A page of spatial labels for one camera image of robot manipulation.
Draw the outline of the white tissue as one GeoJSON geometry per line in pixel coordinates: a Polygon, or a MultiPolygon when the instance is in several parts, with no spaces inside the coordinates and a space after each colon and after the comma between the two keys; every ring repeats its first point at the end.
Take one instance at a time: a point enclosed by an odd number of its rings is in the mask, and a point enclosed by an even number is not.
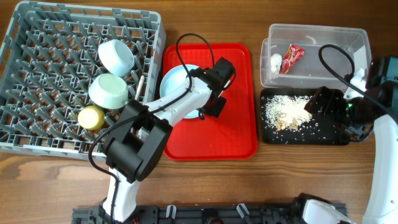
{"type": "Polygon", "coordinates": [[[279,74],[282,65],[282,56],[280,54],[273,54],[270,57],[271,72],[279,74]]]}

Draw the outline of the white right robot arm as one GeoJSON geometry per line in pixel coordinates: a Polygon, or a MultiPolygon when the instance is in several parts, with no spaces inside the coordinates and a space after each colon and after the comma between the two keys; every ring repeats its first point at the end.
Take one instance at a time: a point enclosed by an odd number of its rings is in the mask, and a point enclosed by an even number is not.
{"type": "Polygon", "coordinates": [[[305,105],[313,116],[323,116],[346,129],[372,124],[376,141],[373,181],[363,223],[397,223],[397,57],[371,62],[366,84],[346,99],[340,90],[320,87],[305,105]]]}

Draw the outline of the light blue plate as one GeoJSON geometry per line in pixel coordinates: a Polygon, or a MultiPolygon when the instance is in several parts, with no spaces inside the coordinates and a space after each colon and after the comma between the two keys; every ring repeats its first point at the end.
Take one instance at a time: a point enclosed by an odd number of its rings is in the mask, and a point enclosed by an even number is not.
{"type": "MultiPolygon", "coordinates": [[[[188,71],[191,69],[198,68],[197,65],[188,64],[186,65],[188,71]]],[[[178,65],[170,69],[163,77],[160,83],[160,98],[165,97],[174,90],[176,90],[180,85],[182,85],[186,79],[187,73],[183,65],[178,65]]],[[[193,119],[199,117],[198,110],[193,110],[187,114],[184,119],[193,119]]]]}

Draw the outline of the light blue bowl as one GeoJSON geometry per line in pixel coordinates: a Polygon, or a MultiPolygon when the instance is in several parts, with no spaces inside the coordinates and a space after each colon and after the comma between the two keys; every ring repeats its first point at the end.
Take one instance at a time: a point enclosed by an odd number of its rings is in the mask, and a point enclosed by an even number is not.
{"type": "Polygon", "coordinates": [[[117,77],[125,77],[134,66],[133,53],[120,40],[110,40],[100,44],[98,56],[105,69],[117,77]]]}

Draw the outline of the white plastic spoon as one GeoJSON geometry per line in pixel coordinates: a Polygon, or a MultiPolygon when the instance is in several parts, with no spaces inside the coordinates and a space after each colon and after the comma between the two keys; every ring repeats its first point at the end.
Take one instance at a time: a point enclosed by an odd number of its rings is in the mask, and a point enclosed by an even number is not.
{"type": "Polygon", "coordinates": [[[134,96],[134,99],[137,101],[141,95],[141,91],[142,91],[142,87],[144,85],[144,81],[145,81],[145,76],[141,76],[139,83],[137,84],[137,88],[136,88],[136,94],[134,96]]]}

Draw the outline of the rice and nut scraps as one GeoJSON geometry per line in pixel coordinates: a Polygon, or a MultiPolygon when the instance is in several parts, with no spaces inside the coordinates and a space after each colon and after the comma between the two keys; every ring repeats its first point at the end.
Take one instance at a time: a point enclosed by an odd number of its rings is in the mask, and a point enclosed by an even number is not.
{"type": "Polygon", "coordinates": [[[312,114],[305,110],[310,96],[272,95],[264,99],[263,121],[267,128],[274,128],[276,132],[301,131],[313,120],[312,114]]]}

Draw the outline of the yellow plastic cup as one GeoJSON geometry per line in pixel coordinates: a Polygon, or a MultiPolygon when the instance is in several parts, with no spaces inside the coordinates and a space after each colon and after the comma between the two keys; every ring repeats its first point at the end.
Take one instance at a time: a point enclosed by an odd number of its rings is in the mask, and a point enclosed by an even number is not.
{"type": "Polygon", "coordinates": [[[96,130],[104,125],[104,112],[97,106],[87,106],[78,114],[78,124],[87,130],[96,130]]]}

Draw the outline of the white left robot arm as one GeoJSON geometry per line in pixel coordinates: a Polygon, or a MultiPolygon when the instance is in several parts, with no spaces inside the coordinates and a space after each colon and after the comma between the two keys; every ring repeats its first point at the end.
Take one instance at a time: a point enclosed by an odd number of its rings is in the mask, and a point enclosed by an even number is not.
{"type": "Polygon", "coordinates": [[[103,145],[113,177],[101,217],[124,223],[136,209],[139,184],[155,168],[173,127],[187,114],[218,117],[226,103],[222,92],[236,78],[233,64],[221,57],[212,68],[195,68],[169,95],[142,105],[128,103],[103,145]]]}

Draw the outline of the red snack wrapper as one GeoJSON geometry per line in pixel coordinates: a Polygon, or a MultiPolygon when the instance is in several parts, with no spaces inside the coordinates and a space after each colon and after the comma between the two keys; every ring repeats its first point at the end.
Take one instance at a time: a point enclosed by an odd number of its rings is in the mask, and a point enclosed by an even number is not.
{"type": "Polygon", "coordinates": [[[293,67],[293,65],[303,57],[305,49],[298,46],[290,44],[287,53],[282,59],[280,74],[287,74],[287,72],[293,67]]]}

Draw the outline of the light green bowl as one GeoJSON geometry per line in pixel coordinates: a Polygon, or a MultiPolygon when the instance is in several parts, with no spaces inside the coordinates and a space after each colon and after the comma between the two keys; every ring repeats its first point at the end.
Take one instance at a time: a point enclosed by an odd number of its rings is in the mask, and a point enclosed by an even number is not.
{"type": "Polygon", "coordinates": [[[127,83],[110,73],[97,76],[88,89],[90,100],[109,110],[120,109],[128,100],[127,83]]]}

